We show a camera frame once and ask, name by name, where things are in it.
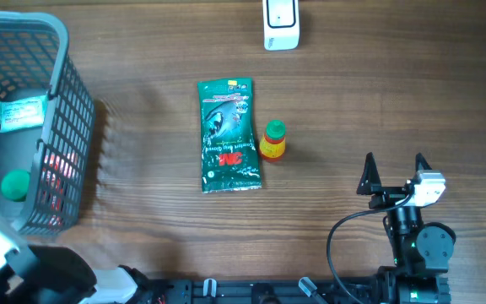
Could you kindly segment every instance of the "wooden table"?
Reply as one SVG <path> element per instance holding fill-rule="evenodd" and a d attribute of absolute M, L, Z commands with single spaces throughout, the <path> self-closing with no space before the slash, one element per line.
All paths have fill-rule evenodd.
<path fill-rule="evenodd" d="M 47 11 L 97 98 L 81 220 L 55 242 L 92 266 L 153 277 L 330 278 L 326 237 L 367 209 L 365 154 L 402 185 L 422 152 L 447 179 L 424 220 L 457 233 L 455 303 L 486 303 L 486 3 L 302 2 L 300 46 L 266 52 L 262 5 L 138 4 Z M 197 81 L 254 79 L 256 133 L 288 128 L 264 188 L 201 194 Z M 341 275 L 392 265 L 381 215 L 333 243 Z"/>

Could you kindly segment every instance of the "white device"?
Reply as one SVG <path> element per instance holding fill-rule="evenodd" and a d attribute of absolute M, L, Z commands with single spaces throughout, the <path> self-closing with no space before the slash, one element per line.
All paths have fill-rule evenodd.
<path fill-rule="evenodd" d="M 262 0 L 264 47 L 268 51 L 291 50 L 300 42 L 298 0 Z"/>

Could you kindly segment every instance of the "snack bag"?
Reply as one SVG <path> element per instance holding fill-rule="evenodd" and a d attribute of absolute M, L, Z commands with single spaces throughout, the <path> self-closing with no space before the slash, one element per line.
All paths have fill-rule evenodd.
<path fill-rule="evenodd" d="M 46 95 L 0 102 L 0 133 L 42 126 L 47 108 Z"/>
<path fill-rule="evenodd" d="M 252 80 L 198 83 L 202 118 L 202 191 L 262 187 L 252 132 Z"/>

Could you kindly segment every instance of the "gray plastic basket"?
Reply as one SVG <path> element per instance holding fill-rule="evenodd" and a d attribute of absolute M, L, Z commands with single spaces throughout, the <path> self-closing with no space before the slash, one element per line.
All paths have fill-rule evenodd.
<path fill-rule="evenodd" d="M 68 56 L 56 17 L 0 12 L 0 101 L 48 95 L 44 125 L 0 133 L 0 185 L 11 170 L 30 172 L 27 198 L 0 211 L 24 234 L 57 234 L 78 220 L 94 104 Z"/>

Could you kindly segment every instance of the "green bottle cap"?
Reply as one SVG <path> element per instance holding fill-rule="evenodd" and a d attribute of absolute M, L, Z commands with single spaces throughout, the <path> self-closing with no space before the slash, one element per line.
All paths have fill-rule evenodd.
<path fill-rule="evenodd" d="M 26 170 L 13 170 L 1 181 L 1 192 L 6 199 L 23 202 L 29 186 L 30 173 Z"/>
<path fill-rule="evenodd" d="M 280 140 L 286 135 L 286 126 L 284 122 L 272 120 L 267 124 L 266 134 L 272 140 Z"/>

